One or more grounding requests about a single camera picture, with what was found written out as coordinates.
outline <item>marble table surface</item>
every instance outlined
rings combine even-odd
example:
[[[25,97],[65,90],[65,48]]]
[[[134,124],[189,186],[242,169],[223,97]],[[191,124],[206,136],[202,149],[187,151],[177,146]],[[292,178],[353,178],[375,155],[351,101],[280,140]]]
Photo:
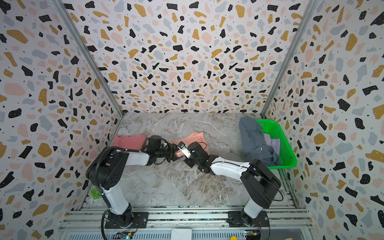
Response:
[[[242,116],[259,118],[258,114],[211,113],[127,113],[118,135],[160,135],[168,141],[183,139],[194,132],[204,132],[211,154],[228,160],[244,161],[238,122]],[[242,182],[222,176],[204,174],[197,166],[190,168],[183,158],[161,165],[126,166],[120,180],[125,198],[132,206],[244,206],[249,194]],[[273,173],[280,178],[279,172]],[[284,201],[273,205],[289,204]],[[87,197],[84,207],[104,206],[99,198]]]

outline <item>green plastic basket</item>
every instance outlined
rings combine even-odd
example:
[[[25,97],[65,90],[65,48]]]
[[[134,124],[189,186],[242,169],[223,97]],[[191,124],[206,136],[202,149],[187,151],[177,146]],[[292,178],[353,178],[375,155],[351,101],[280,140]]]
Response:
[[[263,133],[267,133],[273,139],[280,138],[280,159],[281,166],[270,166],[269,169],[282,169],[282,168],[293,168],[297,164],[297,158],[295,153],[292,151],[291,146],[285,137],[283,130],[280,125],[269,119],[256,119],[260,126],[263,128]]]

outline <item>speckled wall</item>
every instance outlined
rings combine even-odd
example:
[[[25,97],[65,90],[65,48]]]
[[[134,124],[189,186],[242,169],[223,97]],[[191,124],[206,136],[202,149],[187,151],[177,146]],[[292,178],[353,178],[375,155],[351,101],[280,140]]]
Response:
[[[124,112],[260,112],[308,0],[66,0]]]
[[[0,8],[0,239],[54,239],[117,115],[49,1]]]
[[[320,1],[267,114],[319,239],[384,239],[384,2]]]

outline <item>peach cloth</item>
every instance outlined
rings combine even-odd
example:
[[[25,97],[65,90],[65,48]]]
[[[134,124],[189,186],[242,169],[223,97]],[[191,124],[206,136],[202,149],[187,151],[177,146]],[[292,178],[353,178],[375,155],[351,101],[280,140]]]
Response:
[[[147,139],[146,135],[136,135],[136,136],[116,135],[113,139],[112,146],[140,150],[146,139]]]
[[[183,142],[185,143],[186,145],[190,145],[191,143],[193,142],[203,142],[203,143],[200,143],[201,147],[208,153],[208,155],[210,155],[209,151],[208,151],[208,146],[206,145],[207,142],[205,141],[204,139],[204,133],[203,132],[199,132],[199,133],[192,133],[191,135],[189,135],[188,137],[186,138],[183,138],[181,140],[177,140],[177,141],[172,141],[171,143],[174,143],[174,144],[179,144],[179,142]],[[184,153],[181,151],[181,150],[178,150],[175,155],[177,157],[181,157],[184,155]]]

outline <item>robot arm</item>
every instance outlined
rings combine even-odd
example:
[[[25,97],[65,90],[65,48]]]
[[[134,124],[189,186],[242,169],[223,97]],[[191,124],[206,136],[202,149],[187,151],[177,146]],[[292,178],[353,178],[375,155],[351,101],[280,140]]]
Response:
[[[178,159],[175,153],[179,149],[187,157],[184,162],[189,167],[196,164],[203,173],[224,175],[243,182],[251,196],[242,210],[242,219],[249,226],[255,224],[256,217],[264,208],[269,208],[281,186],[276,176],[260,160],[255,159],[253,162],[226,160],[217,155],[208,155],[198,142],[189,146],[180,142],[176,146],[160,136],[151,136],[148,145],[141,150],[106,147],[89,166],[86,177],[96,186],[107,203],[110,211],[108,219],[113,219],[122,228],[130,227],[133,222],[131,206],[119,184],[124,166],[149,166],[161,157],[168,162],[175,161]]]

